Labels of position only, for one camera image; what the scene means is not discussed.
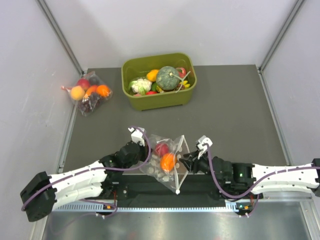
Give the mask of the polka dot zip top bag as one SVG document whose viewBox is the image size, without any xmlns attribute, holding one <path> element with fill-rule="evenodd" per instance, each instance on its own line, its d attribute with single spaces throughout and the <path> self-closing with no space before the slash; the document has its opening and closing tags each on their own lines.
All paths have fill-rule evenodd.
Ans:
<svg viewBox="0 0 320 240">
<path fill-rule="evenodd" d="M 183 155 L 190 152 L 185 136 L 173 140 L 152 134 L 149 143 L 151 156 L 139 170 L 179 195 L 188 175 L 187 168 L 181 162 Z"/>
</svg>

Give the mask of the fake red fruit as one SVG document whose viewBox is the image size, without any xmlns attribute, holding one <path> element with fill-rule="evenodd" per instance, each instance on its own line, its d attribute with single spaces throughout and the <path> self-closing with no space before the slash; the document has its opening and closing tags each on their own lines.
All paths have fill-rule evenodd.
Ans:
<svg viewBox="0 0 320 240">
<path fill-rule="evenodd" d="M 163 157 L 169 150 L 169 146 L 166 143 L 157 143 L 154 152 L 158 157 Z"/>
</svg>

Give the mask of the fake orange fruit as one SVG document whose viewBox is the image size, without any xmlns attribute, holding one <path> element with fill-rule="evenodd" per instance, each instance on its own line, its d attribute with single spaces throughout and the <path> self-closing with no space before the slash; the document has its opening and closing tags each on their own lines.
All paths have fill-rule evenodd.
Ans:
<svg viewBox="0 0 320 240">
<path fill-rule="evenodd" d="M 170 172 L 177 163 L 177 157 L 173 153 L 167 153 L 160 160 L 160 167 L 166 173 Z"/>
</svg>

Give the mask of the fake green melon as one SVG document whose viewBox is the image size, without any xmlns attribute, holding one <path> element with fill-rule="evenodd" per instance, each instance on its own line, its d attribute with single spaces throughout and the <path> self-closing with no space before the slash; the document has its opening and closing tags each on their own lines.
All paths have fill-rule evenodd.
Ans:
<svg viewBox="0 0 320 240">
<path fill-rule="evenodd" d="M 183 81 L 187 80 L 188 75 L 189 75 L 189 72 L 186 73 L 184 78 L 180 78 L 179 72 L 176 70 L 176 68 L 172 66 L 162 67 L 156 76 L 156 83 L 159 87 L 158 93 L 175 91 L 175 88 L 179 84 L 183 84 Z"/>
</svg>

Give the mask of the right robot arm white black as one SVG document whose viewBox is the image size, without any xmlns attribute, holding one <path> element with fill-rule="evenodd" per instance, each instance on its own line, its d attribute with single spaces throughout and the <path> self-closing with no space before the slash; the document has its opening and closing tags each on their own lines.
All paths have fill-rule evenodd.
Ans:
<svg viewBox="0 0 320 240">
<path fill-rule="evenodd" d="M 215 198 L 242 199 L 267 192 L 302 192 L 320 195 L 320 160 L 298 166 L 267 166 L 234 163 L 207 153 L 184 154 L 180 162 L 191 174 L 207 175 L 209 190 Z"/>
</svg>

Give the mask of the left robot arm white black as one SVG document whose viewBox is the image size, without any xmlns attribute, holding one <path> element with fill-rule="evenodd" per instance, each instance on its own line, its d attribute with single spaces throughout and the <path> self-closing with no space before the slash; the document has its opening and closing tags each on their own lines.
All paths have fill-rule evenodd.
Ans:
<svg viewBox="0 0 320 240">
<path fill-rule="evenodd" d="M 68 203 L 86 198 L 109 198 L 115 190 L 114 182 L 123 173 L 145 164 L 151 152 L 149 144 L 130 141 L 116 153 L 85 167 L 52 175 L 39 172 L 20 192 L 21 210 L 29 222 L 36 222 Z"/>
</svg>

